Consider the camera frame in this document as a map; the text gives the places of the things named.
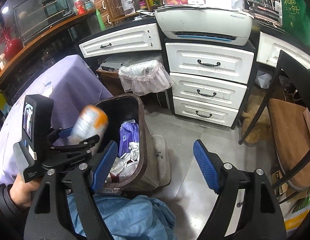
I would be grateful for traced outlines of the left hand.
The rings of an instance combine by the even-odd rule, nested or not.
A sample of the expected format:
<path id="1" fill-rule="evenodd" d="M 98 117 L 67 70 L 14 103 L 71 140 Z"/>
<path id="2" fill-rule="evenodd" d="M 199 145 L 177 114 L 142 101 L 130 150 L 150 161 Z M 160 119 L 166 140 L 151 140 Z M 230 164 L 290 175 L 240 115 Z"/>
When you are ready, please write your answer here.
<path id="1" fill-rule="evenodd" d="M 37 178 L 26 183 L 22 176 L 18 174 L 9 190 L 11 200 L 18 207 L 30 207 L 32 203 L 32 193 L 40 187 L 41 181 L 41 178 Z"/>

